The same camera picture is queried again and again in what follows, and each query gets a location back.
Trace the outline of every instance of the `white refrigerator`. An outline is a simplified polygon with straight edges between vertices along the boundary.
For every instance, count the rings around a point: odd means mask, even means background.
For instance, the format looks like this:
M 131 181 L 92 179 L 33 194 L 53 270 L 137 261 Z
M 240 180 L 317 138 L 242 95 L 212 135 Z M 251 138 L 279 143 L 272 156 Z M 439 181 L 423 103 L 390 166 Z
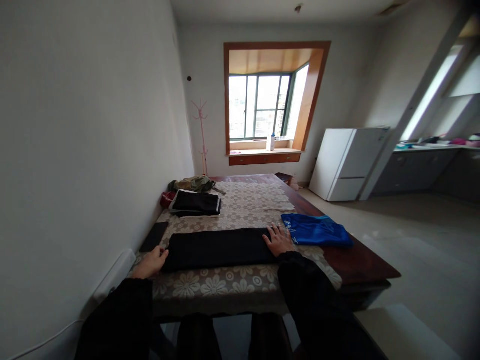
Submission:
M 355 201 L 389 129 L 327 129 L 309 189 L 329 202 Z

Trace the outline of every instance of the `lace bedspread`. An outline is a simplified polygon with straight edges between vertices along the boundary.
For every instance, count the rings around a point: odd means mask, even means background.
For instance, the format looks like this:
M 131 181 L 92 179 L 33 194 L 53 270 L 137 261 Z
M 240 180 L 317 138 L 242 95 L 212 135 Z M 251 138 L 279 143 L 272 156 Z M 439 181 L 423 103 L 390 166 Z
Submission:
M 226 192 L 225 195 L 212 192 L 221 197 L 220 216 L 180 218 L 164 210 L 157 222 L 169 225 L 161 246 L 168 247 L 172 234 L 265 228 L 271 223 L 280 224 L 282 214 L 295 212 L 279 184 L 218 182 L 216 186 Z M 342 278 L 329 266 L 321 248 L 297 246 L 296 249 L 313 260 L 337 290 L 342 286 Z M 137 254 L 130 275 L 144 255 Z M 155 315 L 286 312 L 277 270 L 277 265 L 266 264 L 159 274 L 153 282 Z

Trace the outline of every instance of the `power cord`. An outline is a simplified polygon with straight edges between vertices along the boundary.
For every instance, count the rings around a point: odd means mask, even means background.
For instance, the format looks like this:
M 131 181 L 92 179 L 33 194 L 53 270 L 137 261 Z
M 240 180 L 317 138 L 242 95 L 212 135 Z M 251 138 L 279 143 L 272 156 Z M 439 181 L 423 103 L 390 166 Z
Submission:
M 42 347 L 44 347 L 45 345 L 47 345 L 49 342 L 51 342 L 52 340 L 55 340 L 56 338 L 58 338 L 62 333 L 64 333 L 65 331 L 67 331 L 68 329 L 70 329 L 73 325 L 75 324 L 78 324 L 78 323 L 83 323 L 85 320 L 77 320 L 77 321 L 74 321 L 72 322 L 70 325 L 64 327 L 62 330 L 60 330 L 56 335 L 52 336 L 51 338 L 49 338 L 48 340 L 42 342 L 41 344 L 38 344 L 34 347 L 31 347 L 29 348 L 28 350 L 25 350 L 24 352 L 18 354 L 18 355 L 15 355 L 15 356 L 12 356 L 10 358 L 8 358 L 7 360 L 17 360 L 17 359 L 20 359 L 22 357 L 24 357 L 25 355 L 28 355 L 30 353 L 33 353 L 35 350 L 38 350 Z

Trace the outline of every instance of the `pink coat rack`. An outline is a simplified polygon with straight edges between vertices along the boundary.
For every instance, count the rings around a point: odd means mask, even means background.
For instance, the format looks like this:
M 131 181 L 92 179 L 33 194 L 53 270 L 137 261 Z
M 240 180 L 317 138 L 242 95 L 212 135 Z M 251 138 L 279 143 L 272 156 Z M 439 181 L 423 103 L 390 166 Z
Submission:
M 205 101 L 205 103 L 202 105 L 202 99 L 200 99 L 200 107 L 197 106 L 196 103 L 194 103 L 193 101 L 191 102 L 193 105 L 195 105 L 195 107 L 197 108 L 198 110 L 198 117 L 193 117 L 195 120 L 200 120 L 200 125 L 201 125 L 201 139 L 203 140 L 203 152 L 200 152 L 200 154 L 202 155 L 201 157 L 201 163 L 203 165 L 203 175 L 206 175 L 208 176 L 209 175 L 209 167 L 207 166 L 207 154 L 209 153 L 209 151 L 207 150 L 206 146 L 205 146 L 205 136 L 204 136 L 204 119 L 208 118 L 209 116 L 204 116 L 204 114 L 202 113 L 202 109 L 204 108 L 205 104 L 207 103 L 207 101 Z

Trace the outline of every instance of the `kitchen cabinet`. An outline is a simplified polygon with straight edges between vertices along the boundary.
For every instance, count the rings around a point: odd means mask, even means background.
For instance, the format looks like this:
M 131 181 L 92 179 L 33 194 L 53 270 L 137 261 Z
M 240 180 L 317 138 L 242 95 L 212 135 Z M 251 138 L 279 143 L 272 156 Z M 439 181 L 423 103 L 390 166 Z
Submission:
M 374 195 L 428 190 L 458 149 L 394 152 L 373 189 Z
M 437 193 L 480 204 L 480 149 L 460 151 L 432 187 Z

